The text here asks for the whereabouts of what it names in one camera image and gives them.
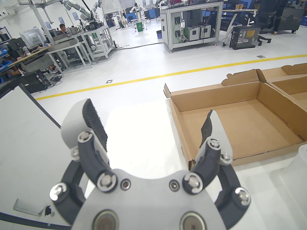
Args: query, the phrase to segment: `poster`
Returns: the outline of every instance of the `poster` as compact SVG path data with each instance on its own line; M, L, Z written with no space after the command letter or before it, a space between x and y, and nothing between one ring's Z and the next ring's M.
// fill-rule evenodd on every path
M58 17L58 20L59 20L59 23L60 23L60 24L65 24L62 17Z
M51 29L52 29L49 22L45 22L45 25L47 26L47 29L48 29L48 30L51 30Z
M79 20L78 15L77 15L77 12L73 12L73 13L72 13L72 16L74 17L75 21L78 21L78 20Z

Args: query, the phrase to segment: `yellow floor line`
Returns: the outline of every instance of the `yellow floor line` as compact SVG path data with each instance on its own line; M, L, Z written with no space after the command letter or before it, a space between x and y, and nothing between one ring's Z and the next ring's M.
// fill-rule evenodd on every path
M74 93L80 93L80 92L84 92L84 91L92 91L92 90L97 90L97 89L102 89L102 88L107 88L107 87L114 87L114 86L128 84L128 83L148 81L148 80L153 80L153 79L158 79L158 78L163 78L163 77L168 77L168 76L183 75L183 74L194 73L194 72L205 71L205 70L211 70L211 69L216 69L216 68L226 68L226 67L233 67L233 66L244 65L244 64L264 62L264 61L272 61L272 60L287 59L287 58L301 58L301 57L307 57L307 54L282 56L282 57L275 57L275 58L263 58L263 59L256 59L256 60L249 60L249 61L242 61L242 62L236 62L236 63L230 63L230 64L217 65L217 66L212 66L212 67L207 67L207 68L197 68L197 69L185 70L185 71L174 72L174 73L169 73L169 74L164 74L164 75L156 75L156 76L151 76L151 77L146 77L146 78L141 78L141 79L135 79L135 80L130 80L130 81L122 81L122 82L117 82L117 83L112 83L112 84L106 84L106 85L101 85L101 86L96 86L96 87L91 87L91 88L86 88L86 89L81 89L81 90L68 91L68 92L54 94L54 95L50 95L50 96L39 97L39 98L36 98L36 100L43 100L43 99L52 98L52 97L59 97L59 96L70 95L70 94L74 94Z

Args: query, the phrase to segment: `metal bolt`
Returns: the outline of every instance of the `metal bolt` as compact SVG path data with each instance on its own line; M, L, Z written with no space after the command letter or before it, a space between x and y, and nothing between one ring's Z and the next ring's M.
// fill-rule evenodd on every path
M229 161L230 160L230 157L227 153L223 153L221 154L221 157L225 160L225 161Z
M88 132L82 132L78 135L78 142L84 143L92 138L93 134Z
M89 134L87 132L83 132L80 134L80 139L87 140L89 138Z
M118 230L119 219L113 211L102 211L94 219L93 230Z
M188 184L192 187L192 188L197 188L199 186L199 181L197 179L196 176L191 176L188 180Z
M183 182L187 182L187 184L191 187L191 191L187 190L185 186L183 188L188 192L192 192L193 194L198 194L203 190L203 182L198 174L194 172L187 173L184 178Z
M243 206L248 206L250 204L250 194L246 189L242 187L236 188L235 193L238 195Z
M65 183L58 183L50 190L49 196L53 201L57 201L58 197L67 190Z
M179 185L177 180L171 180L169 187L170 187L171 191L176 192L176 191L179 190L180 185Z
M122 180L122 182L120 183L120 188L122 189L122 190L129 190L129 188L130 188L130 186L131 186L131 182L130 182L130 180L129 179L124 179L124 180Z
M180 220L180 230L205 230L204 219L195 212L188 212Z
M75 161L75 162L79 162L80 161L79 149L78 148L75 148L71 152L71 157L72 157L72 160Z
M107 186L109 187L112 184L112 177L110 175L105 175L101 181L100 181L102 186Z
M218 148L219 147L219 142L216 139L210 139L209 143L214 148Z
M97 180L97 188L102 192L110 191L116 185L116 175L102 173Z

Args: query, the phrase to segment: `black office chair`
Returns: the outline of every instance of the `black office chair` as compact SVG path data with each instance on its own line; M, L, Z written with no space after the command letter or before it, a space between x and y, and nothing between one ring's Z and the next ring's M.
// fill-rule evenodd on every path
M149 19L149 22L151 23L149 11L144 11L144 15L145 15L145 18L146 18L146 24L147 24L148 19Z
M155 8L154 12L156 13L156 21L160 21L161 19L158 20L158 17L160 17L160 8Z
M254 20L254 25L261 27L260 34L265 34L273 30L276 20L276 10L281 2L282 0L261 0L258 14L255 17L252 13L247 13L251 20ZM265 40L270 43L272 39L265 38L259 35L258 45L262 44L261 40Z

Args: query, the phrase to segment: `open cardboard box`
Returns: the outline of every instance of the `open cardboard box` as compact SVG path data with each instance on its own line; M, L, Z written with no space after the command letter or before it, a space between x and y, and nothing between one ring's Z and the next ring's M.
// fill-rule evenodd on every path
M307 75L307 63L296 65L286 65L280 68L271 69L252 69L244 72L228 74L227 79L223 80L221 85L230 86L240 83L247 83L252 81L260 81L270 83L277 80L286 80L290 78L301 77Z
M233 166L297 151L307 140L307 111L267 83L217 84L176 92L165 85L164 93L170 98L189 168L211 109L217 112L232 146Z
M286 79L276 78L269 84L307 110L307 75L297 75Z

